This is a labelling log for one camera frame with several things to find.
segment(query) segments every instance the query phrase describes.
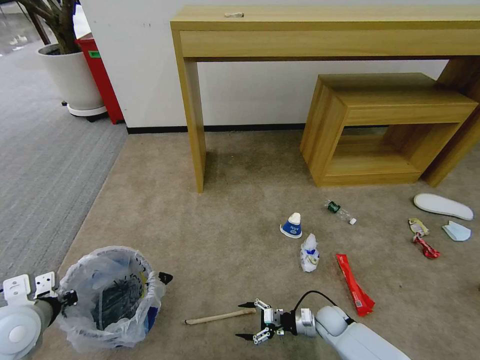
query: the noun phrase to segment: white plant pot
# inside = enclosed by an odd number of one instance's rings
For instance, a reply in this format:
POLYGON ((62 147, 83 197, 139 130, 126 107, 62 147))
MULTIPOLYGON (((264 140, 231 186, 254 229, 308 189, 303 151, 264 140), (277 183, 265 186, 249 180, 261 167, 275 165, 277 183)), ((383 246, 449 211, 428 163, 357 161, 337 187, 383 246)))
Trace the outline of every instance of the white plant pot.
POLYGON ((58 44, 50 44, 40 48, 38 54, 63 100, 68 103, 68 111, 75 116, 105 113, 107 109, 83 52, 48 55, 57 49, 58 44))

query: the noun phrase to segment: white wall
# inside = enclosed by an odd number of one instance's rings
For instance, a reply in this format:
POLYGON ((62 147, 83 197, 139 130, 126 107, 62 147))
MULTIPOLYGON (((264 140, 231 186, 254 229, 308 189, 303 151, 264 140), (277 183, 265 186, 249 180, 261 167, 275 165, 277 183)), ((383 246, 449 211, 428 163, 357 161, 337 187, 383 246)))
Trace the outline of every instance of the white wall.
MULTIPOLYGON (((83 10, 130 128, 184 126, 170 19, 185 4, 287 4, 286 0, 82 0, 83 10)), ((313 4, 418 4, 418 0, 308 0, 313 4)), ((422 4, 478 4, 424 0, 422 4)), ((444 60, 223 62, 198 65, 205 125, 303 123, 319 73, 424 72, 444 60)))

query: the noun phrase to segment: white shoe insole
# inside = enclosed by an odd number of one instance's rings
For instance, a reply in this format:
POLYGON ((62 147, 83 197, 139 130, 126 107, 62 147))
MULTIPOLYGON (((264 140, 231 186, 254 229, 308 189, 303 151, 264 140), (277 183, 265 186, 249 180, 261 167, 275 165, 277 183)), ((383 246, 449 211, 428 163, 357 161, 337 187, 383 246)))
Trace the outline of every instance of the white shoe insole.
POLYGON ((430 193, 420 193, 415 195, 413 203, 419 209, 429 213, 449 215, 463 220, 473 220, 474 212, 468 206, 430 193))

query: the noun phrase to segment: black baseboard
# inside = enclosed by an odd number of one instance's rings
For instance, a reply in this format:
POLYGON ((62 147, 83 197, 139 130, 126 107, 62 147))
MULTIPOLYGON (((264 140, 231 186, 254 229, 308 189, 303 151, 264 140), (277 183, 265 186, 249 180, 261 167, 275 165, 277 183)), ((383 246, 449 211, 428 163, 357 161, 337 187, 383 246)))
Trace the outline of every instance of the black baseboard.
MULTIPOLYGON (((252 125, 205 125, 206 132, 231 132, 231 131, 274 131, 274 130, 302 130, 304 123, 289 124, 252 124, 252 125)), ((126 127, 129 134, 161 134, 161 133, 186 133, 186 126, 148 126, 126 127)))

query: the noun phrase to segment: desk leg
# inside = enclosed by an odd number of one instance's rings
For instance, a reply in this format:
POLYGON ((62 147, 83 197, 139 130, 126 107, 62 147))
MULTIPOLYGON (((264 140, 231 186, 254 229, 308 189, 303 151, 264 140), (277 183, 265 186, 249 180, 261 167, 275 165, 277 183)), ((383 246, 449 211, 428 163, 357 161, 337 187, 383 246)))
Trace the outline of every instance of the desk leg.
MULTIPOLYGON (((438 82, 480 102, 480 56, 451 59, 438 82)), ((480 140, 480 105, 423 173, 423 179, 436 187, 480 140)))
POLYGON ((196 190, 204 191, 205 148, 204 119, 202 117, 202 101, 200 99, 199 72, 197 63, 184 59, 180 33, 172 31, 173 45, 175 47, 178 77, 180 79, 181 96, 185 109, 188 137, 190 139, 193 169, 195 171, 196 190))

